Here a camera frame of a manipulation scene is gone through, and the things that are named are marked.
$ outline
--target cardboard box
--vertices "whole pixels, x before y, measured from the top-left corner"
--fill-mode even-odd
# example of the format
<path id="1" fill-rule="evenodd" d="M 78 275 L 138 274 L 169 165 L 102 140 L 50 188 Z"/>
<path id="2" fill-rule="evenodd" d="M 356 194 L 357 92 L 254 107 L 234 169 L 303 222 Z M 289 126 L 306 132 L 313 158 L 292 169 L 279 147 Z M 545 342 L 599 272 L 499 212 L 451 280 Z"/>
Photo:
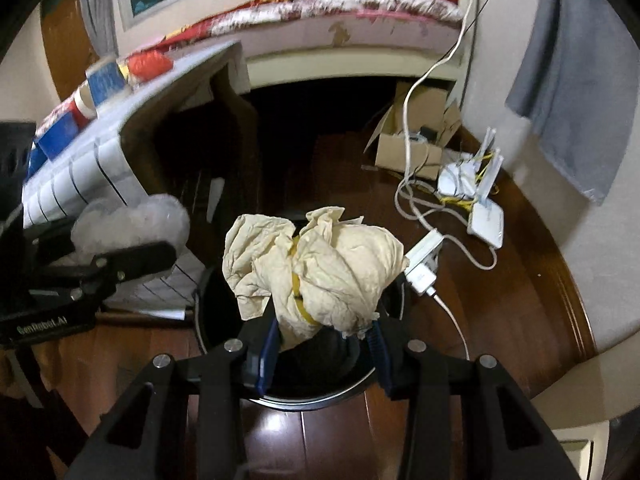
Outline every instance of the cardboard box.
<path id="1" fill-rule="evenodd" d="M 380 119 L 365 151 L 378 140 L 376 166 L 404 174 L 404 135 L 402 132 L 402 104 L 409 91 L 409 83 L 396 86 L 394 104 Z M 438 133 L 435 144 L 411 141 L 412 171 L 420 168 L 416 175 L 428 180 L 437 180 L 442 162 L 442 149 L 462 126 L 460 110 L 453 103 L 445 110 L 447 92 L 439 88 L 418 86 L 409 100 L 409 130 L 414 132 L 426 126 Z"/>

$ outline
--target metal screw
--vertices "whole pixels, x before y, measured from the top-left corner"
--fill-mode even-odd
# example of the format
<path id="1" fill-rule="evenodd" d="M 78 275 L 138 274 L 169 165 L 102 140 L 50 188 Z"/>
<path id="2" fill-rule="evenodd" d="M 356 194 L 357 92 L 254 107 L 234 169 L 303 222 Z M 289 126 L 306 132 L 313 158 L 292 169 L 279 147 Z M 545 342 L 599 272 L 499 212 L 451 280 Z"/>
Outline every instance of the metal screw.
<path id="1" fill-rule="evenodd" d="M 153 363 L 156 368 L 164 368 L 171 362 L 171 356 L 167 354 L 160 354 L 154 357 Z"/>
<path id="2" fill-rule="evenodd" d="M 242 350 L 242 341 L 239 339 L 227 339 L 225 341 L 225 350 L 227 352 L 238 352 Z"/>
<path id="3" fill-rule="evenodd" d="M 84 296 L 81 288 L 74 288 L 70 293 L 71 301 L 78 301 L 80 298 Z"/>
<path id="4" fill-rule="evenodd" d="M 411 352 L 416 352 L 418 354 L 427 349 L 426 343 L 419 339 L 411 339 L 411 341 L 406 344 L 406 347 L 411 350 Z"/>
<path id="5" fill-rule="evenodd" d="M 485 368 L 495 368 L 498 364 L 498 361 L 494 356 L 489 354 L 484 354 L 480 356 L 480 364 Z"/>

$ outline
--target red bag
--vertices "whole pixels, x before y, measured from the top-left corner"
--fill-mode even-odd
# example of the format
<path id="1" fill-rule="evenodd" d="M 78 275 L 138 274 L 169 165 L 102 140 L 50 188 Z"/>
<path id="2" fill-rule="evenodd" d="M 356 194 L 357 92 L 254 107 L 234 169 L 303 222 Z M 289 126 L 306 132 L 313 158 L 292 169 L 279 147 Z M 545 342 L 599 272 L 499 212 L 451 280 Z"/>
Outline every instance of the red bag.
<path id="1" fill-rule="evenodd" d="M 127 66 L 129 73 L 144 83 L 169 72 L 174 67 L 174 62 L 157 50 L 149 50 L 129 57 Z"/>

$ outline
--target blue can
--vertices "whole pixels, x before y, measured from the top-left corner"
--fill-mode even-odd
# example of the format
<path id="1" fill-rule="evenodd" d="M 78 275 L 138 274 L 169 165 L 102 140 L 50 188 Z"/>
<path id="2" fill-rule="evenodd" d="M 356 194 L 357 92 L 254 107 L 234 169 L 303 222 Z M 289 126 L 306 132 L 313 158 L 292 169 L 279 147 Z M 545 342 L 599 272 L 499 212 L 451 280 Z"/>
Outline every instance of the blue can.
<path id="1" fill-rule="evenodd" d="M 47 161 L 47 155 L 44 154 L 42 148 L 37 144 L 31 149 L 29 155 L 29 169 L 27 170 L 27 180 L 29 180 Z"/>
<path id="2" fill-rule="evenodd" d="M 131 86 L 127 83 L 116 63 L 115 56 L 103 57 L 86 70 L 86 80 L 89 83 L 91 97 L 100 114 L 100 108 L 116 96 L 131 93 Z"/>
<path id="3" fill-rule="evenodd" d="M 78 135 L 78 125 L 70 110 L 58 117 L 55 123 L 44 132 L 43 136 L 36 139 L 36 145 L 53 160 L 71 143 Z"/>

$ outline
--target gray cloth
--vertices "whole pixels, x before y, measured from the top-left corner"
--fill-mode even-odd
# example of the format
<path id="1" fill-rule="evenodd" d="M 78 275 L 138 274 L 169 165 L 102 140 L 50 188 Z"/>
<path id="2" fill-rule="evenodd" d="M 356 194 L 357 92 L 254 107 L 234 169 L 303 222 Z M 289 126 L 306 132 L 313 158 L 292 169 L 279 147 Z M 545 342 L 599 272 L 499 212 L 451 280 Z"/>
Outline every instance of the gray cloth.
<path id="1" fill-rule="evenodd" d="M 118 53 L 113 0 L 80 0 L 80 12 L 89 40 L 99 56 Z"/>
<path id="2" fill-rule="evenodd" d="M 638 47 L 607 0 L 539 0 L 507 106 L 532 121 L 546 159 L 602 204 L 638 100 Z"/>

